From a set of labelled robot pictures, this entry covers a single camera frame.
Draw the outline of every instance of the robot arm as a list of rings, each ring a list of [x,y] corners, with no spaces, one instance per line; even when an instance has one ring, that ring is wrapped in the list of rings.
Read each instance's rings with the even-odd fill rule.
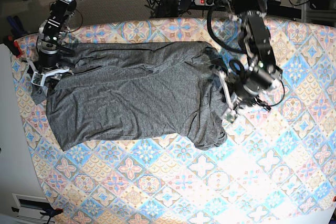
[[[234,93],[229,93],[226,73],[219,73],[224,88],[228,111],[224,117],[234,121],[242,104],[262,105],[258,96],[265,90],[277,88],[282,78],[282,70],[276,65],[273,49],[269,43],[270,33],[264,24],[267,5],[263,0],[222,0],[229,4],[231,19],[239,21],[239,45],[241,49],[233,49],[216,38],[211,29],[211,14],[208,12],[207,26],[211,37],[223,48],[244,53],[248,57],[249,68],[244,69],[239,61],[230,62],[230,66],[239,76],[233,83]],[[76,9],[76,0],[56,0],[50,7],[49,18],[41,25],[38,35],[38,61],[29,64],[33,70],[32,84],[44,86],[47,78],[60,80],[64,73],[71,73],[71,64],[62,62],[61,55],[73,52],[62,46],[67,35],[68,22]]]

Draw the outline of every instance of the white wall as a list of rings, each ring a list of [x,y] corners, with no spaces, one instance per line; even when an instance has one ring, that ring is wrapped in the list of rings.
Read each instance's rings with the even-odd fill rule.
[[[44,197],[28,150],[13,84],[9,50],[0,45],[0,213],[16,216],[12,193]]]

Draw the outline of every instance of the table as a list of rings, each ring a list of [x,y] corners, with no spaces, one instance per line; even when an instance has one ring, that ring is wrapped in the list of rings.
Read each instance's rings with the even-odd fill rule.
[[[196,149],[177,134],[137,141],[87,141],[63,152],[34,105],[27,64],[12,57],[14,86],[36,175],[59,223],[258,223],[334,207],[336,196],[336,30],[267,19],[286,96],[224,123],[225,144]],[[213,22],[237,46],[238,28]],[[208,41],[206,20],[153,19],[83,27],[69,42]],[[36,35],[18,40],[36,58]],[[281,92],[268,102],[276,103]]]

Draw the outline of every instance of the vent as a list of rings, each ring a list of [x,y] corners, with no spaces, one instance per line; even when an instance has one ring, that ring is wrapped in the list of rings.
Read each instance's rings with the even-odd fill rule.
[[[47,223],[49,216],[41,215],[42,209],[50,209],[51,205],[46,198],[27,196],[21,194],[13,194],[19,213],[17,218],[22,223],[27,224],[40,224]],[[55,223],[55,220],[51,218],[49,223]]]

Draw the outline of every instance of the gray t-shirt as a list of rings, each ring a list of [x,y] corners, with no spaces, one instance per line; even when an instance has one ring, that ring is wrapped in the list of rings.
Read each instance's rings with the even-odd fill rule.
[[[73,75],[47,94],[46,114],[62,150],[88,140],[179,133],[207,150],[226,140],[227,108],[206,42],[69,44]]]

